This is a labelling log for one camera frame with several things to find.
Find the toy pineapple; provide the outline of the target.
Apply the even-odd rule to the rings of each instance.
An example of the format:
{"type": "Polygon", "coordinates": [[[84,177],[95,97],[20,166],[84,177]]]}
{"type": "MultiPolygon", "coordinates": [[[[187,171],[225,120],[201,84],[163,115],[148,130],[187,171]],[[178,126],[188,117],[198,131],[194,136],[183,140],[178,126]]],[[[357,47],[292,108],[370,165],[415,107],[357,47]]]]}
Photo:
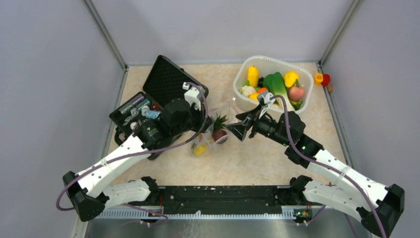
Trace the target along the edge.
{"type": "Polygon", "coordinates": [[[216,132],[218,130],[224,130],[226,127],[226,122],[227,122],[227,115],[218,115],[214,120],[213,120],[213,132],[216,132]]]}

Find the clear pink-dotted zip bag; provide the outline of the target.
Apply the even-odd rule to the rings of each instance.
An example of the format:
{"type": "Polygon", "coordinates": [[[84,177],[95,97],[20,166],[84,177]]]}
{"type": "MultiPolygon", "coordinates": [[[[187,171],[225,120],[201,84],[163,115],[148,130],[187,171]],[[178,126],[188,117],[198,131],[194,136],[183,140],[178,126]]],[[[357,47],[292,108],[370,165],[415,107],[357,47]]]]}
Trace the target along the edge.
{"type": "Polygon", "coordinates": [[[226,145],[231,134],[226,126],[238,122],[238,119],[236,119],[238,113],[239,109],[236,106],[235,97],[221,107],[211,109],[209,114],[211,124],[193,140],[190,154],[201,157],[213,151],[218,151],[226,145]]]}

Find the dark purple toy fruit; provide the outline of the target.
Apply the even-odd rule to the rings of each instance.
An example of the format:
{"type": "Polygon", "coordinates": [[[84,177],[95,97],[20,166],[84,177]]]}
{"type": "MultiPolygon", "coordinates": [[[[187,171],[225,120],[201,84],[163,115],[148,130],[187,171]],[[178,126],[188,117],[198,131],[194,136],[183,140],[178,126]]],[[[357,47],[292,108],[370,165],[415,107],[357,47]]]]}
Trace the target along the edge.
{"type": "Polygon", "coordinates": [[[227,141],[228,134],[227,134],[226,130],[218,129],[218,130],[215,130],[212,133],[212,138],[213,138],[213,140],[216,144],[223,144],[227,141]]]}

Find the yellow-green toy mango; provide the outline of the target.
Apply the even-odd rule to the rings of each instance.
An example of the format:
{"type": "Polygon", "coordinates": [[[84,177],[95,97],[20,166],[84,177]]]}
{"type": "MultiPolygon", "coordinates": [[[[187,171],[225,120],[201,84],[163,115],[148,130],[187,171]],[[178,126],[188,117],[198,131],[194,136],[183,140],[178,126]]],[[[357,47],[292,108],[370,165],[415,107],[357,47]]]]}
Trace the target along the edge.
{"type": "Polygon", "coordinates": [[[192,149],[195,156],[201,156],[207,151],[208,147],[206,144],[193,144],[192,149]]]}

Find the yellow toy lemon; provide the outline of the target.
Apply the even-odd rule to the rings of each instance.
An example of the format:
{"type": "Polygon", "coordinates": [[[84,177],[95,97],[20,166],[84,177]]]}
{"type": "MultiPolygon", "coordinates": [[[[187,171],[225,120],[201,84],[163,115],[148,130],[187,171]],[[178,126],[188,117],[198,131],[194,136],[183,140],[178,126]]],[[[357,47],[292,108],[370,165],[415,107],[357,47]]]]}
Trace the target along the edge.
{"type": "Polygon", "coordinates": [[[248,97],[254,101],[258,101],[259,93],[252,93],[248,97]]]}

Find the white oval plastic basket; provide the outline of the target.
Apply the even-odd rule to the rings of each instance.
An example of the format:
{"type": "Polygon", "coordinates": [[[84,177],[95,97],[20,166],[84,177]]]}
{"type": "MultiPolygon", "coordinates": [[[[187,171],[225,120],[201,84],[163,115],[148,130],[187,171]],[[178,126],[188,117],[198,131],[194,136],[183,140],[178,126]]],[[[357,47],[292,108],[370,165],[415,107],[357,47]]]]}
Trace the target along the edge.
{"type": "Polygon", "coordinates": [[[240,109],[253,109],[257,96],[267,92],[284,97],[287,110],[297,114],[308,106],[313,86],[313,77],[304,68],[265,56],[246,59],[233,82],[240,109]]]}

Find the pink toy peach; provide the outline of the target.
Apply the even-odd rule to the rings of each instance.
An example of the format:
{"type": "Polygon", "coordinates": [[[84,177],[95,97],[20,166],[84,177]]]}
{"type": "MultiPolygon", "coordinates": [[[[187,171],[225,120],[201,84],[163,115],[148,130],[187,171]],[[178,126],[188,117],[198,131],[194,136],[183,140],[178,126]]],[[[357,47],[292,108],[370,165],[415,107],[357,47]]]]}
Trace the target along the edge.
{"type": "Polygon", "coordinates": [[[301,87],[292,86],[289,88],[288,97],[291,101],[298,102],[305,96],[305,90],[301,87]]]}

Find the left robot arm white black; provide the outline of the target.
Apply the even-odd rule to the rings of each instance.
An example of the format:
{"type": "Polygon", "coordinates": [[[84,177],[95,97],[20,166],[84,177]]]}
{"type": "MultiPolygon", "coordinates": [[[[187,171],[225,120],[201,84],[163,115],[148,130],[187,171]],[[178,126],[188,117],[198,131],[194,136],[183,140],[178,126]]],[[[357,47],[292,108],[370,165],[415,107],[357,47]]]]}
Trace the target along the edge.
{"type": "Polygon", "coordinates": [[[155,204],[159,192],[150,177],[117,185],[111,183],[139,161],[189,143],[208,127],[209,122],[206,99],[172,100],[157,118],[144,119],[125,142],[96,164],[77,173],[66,173],[62,177],[64,189],[55,202],[57,209],[67,210],[60,205],[66,195],[72,205],[70,210],[75,210],[84,222],[125,203],[155,204]]]}

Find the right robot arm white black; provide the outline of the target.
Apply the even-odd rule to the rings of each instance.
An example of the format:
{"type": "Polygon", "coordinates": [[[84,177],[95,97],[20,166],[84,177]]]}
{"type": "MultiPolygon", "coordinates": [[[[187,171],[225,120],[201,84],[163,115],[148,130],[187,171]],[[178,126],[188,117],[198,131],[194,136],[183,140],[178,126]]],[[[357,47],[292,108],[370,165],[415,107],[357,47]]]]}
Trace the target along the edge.
{"type": "Polygon", "coordinates": [[[290,197],[294,203],[326,205],[353,217],[370,233],[390,237],[404,212],[405,191],[400,186],[376,182],[338,160],[304,134],[306,125],[295,112],[285,112],[276,121],[258,106],[236,118],[238,122],[226,128],[239,140],[263,135],[286,146],[290,161],[332,182],[329,187],[306,176],[293,179],[290,197]]]}

